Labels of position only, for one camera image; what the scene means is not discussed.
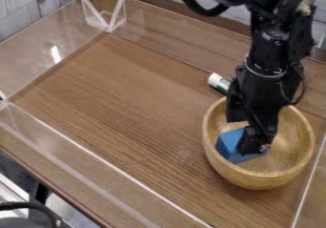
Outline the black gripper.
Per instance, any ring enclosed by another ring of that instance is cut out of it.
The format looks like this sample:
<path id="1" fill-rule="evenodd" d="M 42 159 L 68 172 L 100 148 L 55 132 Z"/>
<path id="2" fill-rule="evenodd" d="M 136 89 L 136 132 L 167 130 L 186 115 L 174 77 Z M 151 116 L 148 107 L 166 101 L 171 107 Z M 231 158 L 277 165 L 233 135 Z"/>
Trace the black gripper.
<path id="1" fill-rule="evenodd" d="M 294 97 L 299 84 L 306 84 L 301 62 L 267 70 L 246 58 L 235 68 L 226 115 L 229 122 L 250 123 L 237 144 L 241 154 L 265 155 L 269 152 L 278 131 L 281 110 L 295 105 L 306 93 L 302 89 L 299 96 Z"/>

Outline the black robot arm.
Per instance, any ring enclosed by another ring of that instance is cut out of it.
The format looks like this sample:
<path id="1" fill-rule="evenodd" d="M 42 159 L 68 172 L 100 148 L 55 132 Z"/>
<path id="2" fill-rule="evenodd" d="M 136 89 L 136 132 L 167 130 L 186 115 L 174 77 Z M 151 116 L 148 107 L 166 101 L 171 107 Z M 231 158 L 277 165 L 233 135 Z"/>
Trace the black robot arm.
<path id="1" fill-rule="evenodd" d="M 245 6 L 251 13 L 251 48 L 227 93 L 227 121 L 246 121 L 237 142 L 241 154 L 263 154 L 278 133 L 283 107 L 301 102 L 307 91 L 302 60 L 310 56 L 315 0 L 214 0 L 207 9 L 182 0 L 203 16 L 218 16 Z"/>

